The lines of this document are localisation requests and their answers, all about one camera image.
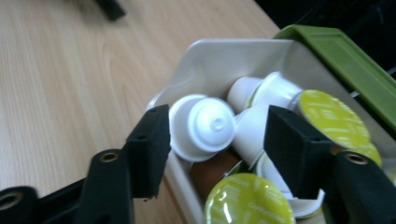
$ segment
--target white plastic container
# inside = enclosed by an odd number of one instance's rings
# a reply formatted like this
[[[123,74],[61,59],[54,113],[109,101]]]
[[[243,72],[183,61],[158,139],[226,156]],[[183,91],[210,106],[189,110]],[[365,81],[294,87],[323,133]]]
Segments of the white plastic container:
[[[225,100],[238,78],[264,78],[275,71],[280,71],[284,78],[303,90],[325,91],[351,107],[369,129],[373,144],[381,154],[384,171],[396,170],[396,142],[309,49],[293,40],[199,40],[187,49],[168,86],[152,99],[148,108],[172,105],[179,98],[194,93]],[[190,167],[190,163],[171,151],[165,175],[188,223],[202,224],[205,222],[204,205],[191,186]],[[299,222],[325,223],[321,216]]]

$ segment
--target wood grain surface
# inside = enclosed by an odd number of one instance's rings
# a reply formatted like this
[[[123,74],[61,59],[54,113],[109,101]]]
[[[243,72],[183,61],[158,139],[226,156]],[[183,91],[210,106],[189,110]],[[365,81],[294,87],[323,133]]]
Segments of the wood grain surface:
[[[0,189],[40,197],[87,174],[91,157],[121,148],[149,100],[201,38],[271,38],[253,0],[120,0],[109,22],[91,0],[0,3]],[[175,193],[135,202],[136,223],[184,223]]]

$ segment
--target bin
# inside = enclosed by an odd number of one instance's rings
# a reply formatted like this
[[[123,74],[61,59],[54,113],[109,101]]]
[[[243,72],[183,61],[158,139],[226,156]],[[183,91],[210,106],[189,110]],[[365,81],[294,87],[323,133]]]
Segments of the bin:
[[[225,99],[238,78],[264,78],[274,71],[351,107],[366,124],[384,172],[396,174],[396,82],[338,29],[292,25],[274,39],[198,40],[148,108],[172,105],[192,93]],[[191,184],[190,167],[171,151],[165,175],[188,223],[204,223],[204,205]],[[299,222],[324,220],[318,216]]]

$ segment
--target green plastic lid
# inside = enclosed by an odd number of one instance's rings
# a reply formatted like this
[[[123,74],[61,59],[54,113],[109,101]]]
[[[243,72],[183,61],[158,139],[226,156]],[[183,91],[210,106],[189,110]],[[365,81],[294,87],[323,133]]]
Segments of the green plastic lid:
[[[383,128],[396,136],[396,81],[341,30],[291,25],[275,38],[293,39],[311,49],[341,83],[359,93],[361,104]]]

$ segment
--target wooden table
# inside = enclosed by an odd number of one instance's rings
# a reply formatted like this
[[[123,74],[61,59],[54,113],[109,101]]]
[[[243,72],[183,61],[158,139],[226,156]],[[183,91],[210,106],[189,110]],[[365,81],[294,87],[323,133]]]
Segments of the wooden table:
[[[121,148],[185,49],[204,37],[271,38],[253,0],[122,0],[109,22],[93,1],[5,0],[0,6],[0,189],[40,197]],[[157,200],[134,200],[136,223],[184,223],[164,179]]]

